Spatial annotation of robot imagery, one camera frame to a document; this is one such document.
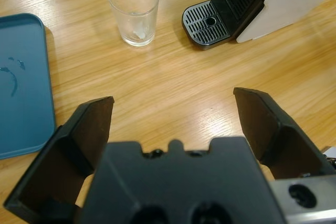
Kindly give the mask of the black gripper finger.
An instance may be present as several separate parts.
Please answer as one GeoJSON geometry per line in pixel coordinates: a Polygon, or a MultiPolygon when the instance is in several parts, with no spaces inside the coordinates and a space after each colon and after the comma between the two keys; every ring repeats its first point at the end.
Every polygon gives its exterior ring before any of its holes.
{"type": "Polygon", "coordinates": [[[335,175],[335,168],[268,94],[235,87],[241,128],[256,159],[275,179],[335,175]]]}
{"type": "Polygon", "coordinates": [[[38,153],[4,202],[25,222],[75,222],[77,197],[109,138],[112,96],[79,105],[38,153]]]}

